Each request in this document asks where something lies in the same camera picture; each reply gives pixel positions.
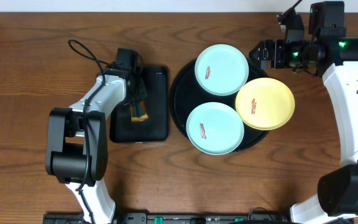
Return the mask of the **orange green sponge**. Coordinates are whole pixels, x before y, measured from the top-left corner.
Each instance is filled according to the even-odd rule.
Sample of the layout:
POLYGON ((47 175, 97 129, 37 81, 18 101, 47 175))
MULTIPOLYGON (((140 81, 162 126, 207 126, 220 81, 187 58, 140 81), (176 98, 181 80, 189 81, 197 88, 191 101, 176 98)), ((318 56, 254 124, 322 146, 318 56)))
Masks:
POLYGON ((142 122, 149 119, 144 100, 131 104, 130 110, 132 122, 142 122))

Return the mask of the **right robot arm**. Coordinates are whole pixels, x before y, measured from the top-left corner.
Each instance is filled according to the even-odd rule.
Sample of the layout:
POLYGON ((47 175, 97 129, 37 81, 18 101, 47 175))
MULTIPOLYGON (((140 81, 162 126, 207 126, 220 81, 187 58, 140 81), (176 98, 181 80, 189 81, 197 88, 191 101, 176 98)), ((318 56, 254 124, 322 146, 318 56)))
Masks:
POLYGON ((261 69, 315 68, 331 98, 341 143, 341 166, 322 176, 316 195, 290 208, 294 223, 341 223, 358 217, 358 37, 348 37, 342 1, 310 7, 308 26, 294 7, 277 17, 285 38, 263 40, 249 57, 261 69))

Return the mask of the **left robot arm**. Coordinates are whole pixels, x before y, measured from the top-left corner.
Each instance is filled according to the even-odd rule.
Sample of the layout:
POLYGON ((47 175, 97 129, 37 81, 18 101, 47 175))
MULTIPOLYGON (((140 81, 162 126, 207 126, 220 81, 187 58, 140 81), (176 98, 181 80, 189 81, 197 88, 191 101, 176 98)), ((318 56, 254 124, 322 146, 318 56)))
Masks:
POLYGON ((103 179, 108 163, 106 120, 113 109, 137 93, 139 59, 117 59, 96 77, 91 89, 48 117, 45 168, 75 195, 83 223, 111 223, 116 204, 103 179))

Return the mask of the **mint plate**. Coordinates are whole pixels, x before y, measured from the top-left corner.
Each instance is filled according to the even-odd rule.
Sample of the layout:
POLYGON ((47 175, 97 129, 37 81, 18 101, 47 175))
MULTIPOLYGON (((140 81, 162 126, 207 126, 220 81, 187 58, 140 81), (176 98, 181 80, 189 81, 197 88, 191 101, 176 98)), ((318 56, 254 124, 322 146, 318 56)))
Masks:
POLYGON ((238 92, 247 82, 249 64, 237 48, 216 44, 199 54, 194 71, 203 90, 216 96, 228 96, 238 92))
POLYGON ((186 133, 197 149, 218 156, 228 154, 240 145, 244 125, 230 106, 208 102, 191 111, 186 121, 186 133))

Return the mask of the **yellow plate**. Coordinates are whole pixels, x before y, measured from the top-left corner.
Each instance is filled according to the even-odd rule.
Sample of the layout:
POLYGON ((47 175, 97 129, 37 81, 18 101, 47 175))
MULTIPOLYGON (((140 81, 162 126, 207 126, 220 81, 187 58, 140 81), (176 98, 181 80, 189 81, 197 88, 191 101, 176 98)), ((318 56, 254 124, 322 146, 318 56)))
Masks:
POLYGON ((269 131, 290 120, 295 110, 295 98, 283 82, 274 78, 257 78, 238 91, 235 107, 246 125, 269 131))

